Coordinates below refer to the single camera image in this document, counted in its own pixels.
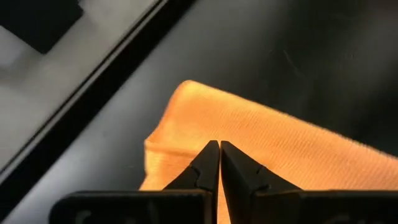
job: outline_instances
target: gray surface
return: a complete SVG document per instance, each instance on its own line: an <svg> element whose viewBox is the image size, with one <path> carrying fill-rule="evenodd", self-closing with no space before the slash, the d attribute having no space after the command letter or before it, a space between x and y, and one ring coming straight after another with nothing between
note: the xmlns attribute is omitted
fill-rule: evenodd
<svg viewBox="0 0 398 224"><path fill-rule="evenodd" d="M338 1L355 9L341 13L317 2L198 0L5 223L45 223L50 207L77 190L137 189L143 142L187 79L347 135L378 129L376 137L387 136L383 125L371 127L396 112L374 110L393 111L384 100L397 95L383 87L396 83L396 71L391 60L374 62L398 58L394 15L384 18L384 5L358 15L356 1Z"/></svg>
<svg viewBox="0 0 398 224"><path fill-rule="evenodd" d="M0 169L154 0L84 0L83 17L41 55L0 27Z"/></svg>

